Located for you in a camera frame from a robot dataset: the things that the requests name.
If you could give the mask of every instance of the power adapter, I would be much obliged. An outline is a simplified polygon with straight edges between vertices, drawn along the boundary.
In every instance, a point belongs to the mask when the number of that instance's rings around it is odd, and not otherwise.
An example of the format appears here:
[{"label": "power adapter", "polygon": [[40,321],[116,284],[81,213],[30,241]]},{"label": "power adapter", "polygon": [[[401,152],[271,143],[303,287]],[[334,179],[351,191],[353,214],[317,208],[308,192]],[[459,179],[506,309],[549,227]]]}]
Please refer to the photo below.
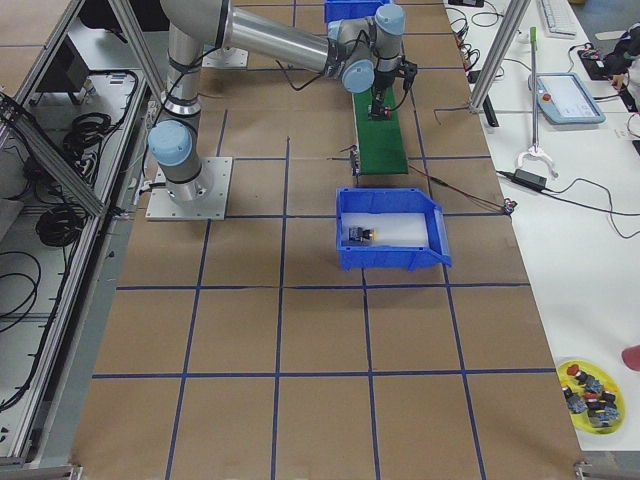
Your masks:
[{"label": "power adapter", "polygon": [[547,179],[545,177],[527,172],[520,168],[516,169],[513,173],[502,171],[498,171],[498,173],[503,177],[508,178],[513,183],[522,185],[529,190],[541,192],[547,188]]}]

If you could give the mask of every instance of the green mat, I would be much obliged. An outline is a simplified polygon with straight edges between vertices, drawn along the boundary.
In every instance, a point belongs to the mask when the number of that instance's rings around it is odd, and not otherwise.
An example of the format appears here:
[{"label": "green mat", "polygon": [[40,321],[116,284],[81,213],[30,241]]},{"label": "green mat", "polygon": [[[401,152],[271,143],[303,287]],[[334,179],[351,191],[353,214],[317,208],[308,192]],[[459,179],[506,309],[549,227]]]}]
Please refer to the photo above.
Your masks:
[{"label": "green mat", "polygon": [[[390,175],[408,173],[407,154],[402,143],[397,112],[389,120],[371,120],[371,93],[353,95],[360,149],[360,175]],[[385,106],[393,108],[395,98],[389,90]]]}]

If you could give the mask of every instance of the yellow bowl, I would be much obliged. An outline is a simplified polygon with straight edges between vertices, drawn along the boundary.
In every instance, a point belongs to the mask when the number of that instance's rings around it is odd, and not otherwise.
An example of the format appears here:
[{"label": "yellow bowl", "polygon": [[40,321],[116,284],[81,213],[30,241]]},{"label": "yellow bowl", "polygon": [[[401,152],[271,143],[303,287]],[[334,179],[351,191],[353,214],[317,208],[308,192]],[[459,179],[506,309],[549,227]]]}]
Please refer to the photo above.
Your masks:
[{"label": "yellow bowl", "polygon": [[625,406],[624,406],[624,398],[622,396],[622,392],[620,388],[618,388],[618,384],[601,368],[597,367],[593,363],[587,362],[585,360],[569,360],[564,362],[557,368],[558,378],[560,379],[560,383],[565,383],[568,385],[573,393],[580,395],[581,397],[584,395],[584,388],[578,385],[578,381],[567,373],[567,368],[569,368],[574,363],[580,365],[580,370],[588,373],[589,375],[593,375],[597,378],[603,386],[606,387],[608,391],[611,391],[616,396],[616,406],[618,407],[618,411],[620,412],[620,418],[611,422],[610,427],[603,428],[595,428],[589,422],[589,417],[587,416],[587,412],[582,413],[571,413],[571,421],[573,422],[573,426],[579,428],[582,431],[593,433],[596,435],[607,435],[609,433],[615,432],[625,417]]}]

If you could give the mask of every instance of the white keyboard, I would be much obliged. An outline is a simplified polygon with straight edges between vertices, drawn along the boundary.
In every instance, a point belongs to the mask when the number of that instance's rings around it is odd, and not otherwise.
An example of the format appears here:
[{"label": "white keyboard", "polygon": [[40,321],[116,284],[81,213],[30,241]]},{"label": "white keyboard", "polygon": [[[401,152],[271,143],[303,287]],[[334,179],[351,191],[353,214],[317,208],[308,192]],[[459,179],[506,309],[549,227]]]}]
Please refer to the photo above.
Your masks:
[{"label": "white keyboard", "polygon": [[547,36],[557,38],[574,38],[576,36],[578,29],[567,0],[537,1]]}]

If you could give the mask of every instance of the blue plastic bin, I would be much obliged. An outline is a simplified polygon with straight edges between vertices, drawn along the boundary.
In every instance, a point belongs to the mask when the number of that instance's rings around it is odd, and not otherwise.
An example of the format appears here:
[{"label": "blue plastic bin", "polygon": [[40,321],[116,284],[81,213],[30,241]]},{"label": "blue plastic bin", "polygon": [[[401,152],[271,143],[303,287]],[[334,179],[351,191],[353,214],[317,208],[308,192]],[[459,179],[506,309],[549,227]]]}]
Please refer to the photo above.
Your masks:
[{"label": "blue plastic bin", "polygon": [[[351,268],[416,268],[438,263],[452,266],[442,207],[415,188],[339,188],[336,240],[340,265]],[[428,247],[353,245],[342,239],[344,213],[423,213]]]},{"label": "blue plastic bin", "polygon": [[325,0],[324,22],[375,15],[379,6],[391,0]]}]

